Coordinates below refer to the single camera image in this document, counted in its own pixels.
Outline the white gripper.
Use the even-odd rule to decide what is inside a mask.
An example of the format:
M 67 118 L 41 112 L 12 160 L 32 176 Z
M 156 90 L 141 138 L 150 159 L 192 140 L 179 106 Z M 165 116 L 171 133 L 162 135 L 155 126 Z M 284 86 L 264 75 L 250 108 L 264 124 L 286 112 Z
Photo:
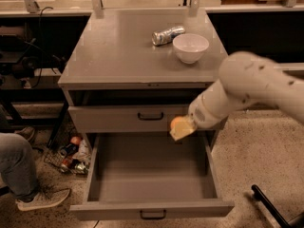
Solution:
M 211 128 L 229 115 L 230 107 L 231 101 L 224 91 L 205 90 L 189 105 L 189 116 L 182 116 L 183 129 L 172 130 L 170 127 L 170 135 L 178 141 L 194 133 L 197 128 Z

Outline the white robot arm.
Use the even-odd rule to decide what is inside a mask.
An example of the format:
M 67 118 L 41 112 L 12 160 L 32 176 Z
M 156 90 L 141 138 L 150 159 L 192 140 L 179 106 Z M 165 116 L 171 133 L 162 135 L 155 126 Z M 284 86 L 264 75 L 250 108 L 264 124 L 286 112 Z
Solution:
M 218 79 L 189 105 L 188 113 L 172 120 L 170 135 L 178 141 L 254 104 L 277 108 L 303 124 L 304 82 L 271 59 L 235 52 L 222 61 Z

